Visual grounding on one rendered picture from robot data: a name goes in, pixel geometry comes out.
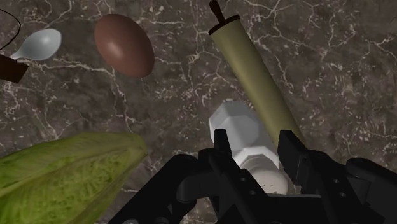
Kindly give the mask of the grey spoon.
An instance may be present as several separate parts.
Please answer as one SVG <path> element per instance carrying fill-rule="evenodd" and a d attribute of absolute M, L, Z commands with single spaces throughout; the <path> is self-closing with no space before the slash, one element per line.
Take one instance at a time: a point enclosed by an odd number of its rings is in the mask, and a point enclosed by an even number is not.
<path fill-rule="evenodd" d="M 62 43 L 62 34 L 56 29 L 42 29 L 25 39 L 11 59 L 46 60 L 54 55 Z"/>

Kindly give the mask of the dark brown block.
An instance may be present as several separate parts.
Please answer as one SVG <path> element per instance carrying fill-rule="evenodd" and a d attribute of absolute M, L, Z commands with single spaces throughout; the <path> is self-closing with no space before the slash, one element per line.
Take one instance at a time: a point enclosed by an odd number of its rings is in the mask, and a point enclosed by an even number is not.
<path fill-rule="evenodd" d="M 0 80 L 19 83 L 28 65 L 0 54 Z"/>

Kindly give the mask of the green lettuce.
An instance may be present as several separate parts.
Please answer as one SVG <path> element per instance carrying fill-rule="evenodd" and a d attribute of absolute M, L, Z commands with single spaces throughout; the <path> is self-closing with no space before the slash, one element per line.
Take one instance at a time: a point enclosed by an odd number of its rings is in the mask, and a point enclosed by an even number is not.
<path fill-rule="evenodd" d="M 94 224 L 147 155 L 133 133 L 81 133 L 0 158 L 0 224 Z"/>

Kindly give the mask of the brown egg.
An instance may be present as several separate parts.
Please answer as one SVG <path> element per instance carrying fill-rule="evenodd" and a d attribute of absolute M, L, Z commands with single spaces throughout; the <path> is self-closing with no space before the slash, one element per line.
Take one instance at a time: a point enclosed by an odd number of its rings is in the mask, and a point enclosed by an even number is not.
<path fill-rule="evenodd" d="M 108 14 L 98 20 L 95 45 L 108 65 L 133 78 L 151 74 L 155 56 L 150 39 L 131 18 Z"/>

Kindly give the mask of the olive green rolling pin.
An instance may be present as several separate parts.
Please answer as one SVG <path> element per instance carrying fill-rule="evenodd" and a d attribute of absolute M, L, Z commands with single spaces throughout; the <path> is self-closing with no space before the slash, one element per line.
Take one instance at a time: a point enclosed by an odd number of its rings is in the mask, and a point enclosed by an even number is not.
<path fill-rule="evenodd" d="M 304 144 L 303 134 L 241 24 L 240 16 L 225 18 L 217 0 L 210 0 L 209 6 L 218 20 L 209 35 L 232 68 L 273 142 L 279 142 L 281 130 L 290 130 Z"/>

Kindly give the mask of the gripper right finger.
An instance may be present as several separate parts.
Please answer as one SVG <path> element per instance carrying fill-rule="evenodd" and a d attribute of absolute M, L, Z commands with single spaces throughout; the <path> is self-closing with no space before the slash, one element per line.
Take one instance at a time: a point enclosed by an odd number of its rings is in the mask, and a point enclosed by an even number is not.
<path fill-rule="evenodd" d="M 281 130 L 277 152 L 302 194 L 319 195 L 330 224 L 397 224 L 397 173 L 365 158 L 345 164 Z"/>

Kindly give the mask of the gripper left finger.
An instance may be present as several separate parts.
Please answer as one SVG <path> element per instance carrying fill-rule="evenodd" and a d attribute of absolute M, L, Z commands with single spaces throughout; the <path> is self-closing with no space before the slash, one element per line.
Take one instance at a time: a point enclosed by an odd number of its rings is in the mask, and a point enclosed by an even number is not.
<path fill-rule="evenodd" d="M 214 132 L 214 146 L 197 158 L 173 156 L 108 224 L 179 224 L 197 199 L 211 198 L 219 221 L 267 224 L 267 195 L 231 156 L 225 129 Z"/>

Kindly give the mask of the white faceted bottle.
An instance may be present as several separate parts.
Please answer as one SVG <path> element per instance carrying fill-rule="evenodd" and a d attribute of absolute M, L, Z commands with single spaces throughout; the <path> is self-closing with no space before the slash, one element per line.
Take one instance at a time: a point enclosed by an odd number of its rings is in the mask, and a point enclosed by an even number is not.
<path fill-rule="evenodd" d="M 243 102 L 224 102 L 209 118 L 211 139 L 225 129 L 232 158 L 247 169 L 266 193 L 286 195 L 288 180 L 279 169 L 279 156 L 259 116 Z"/>

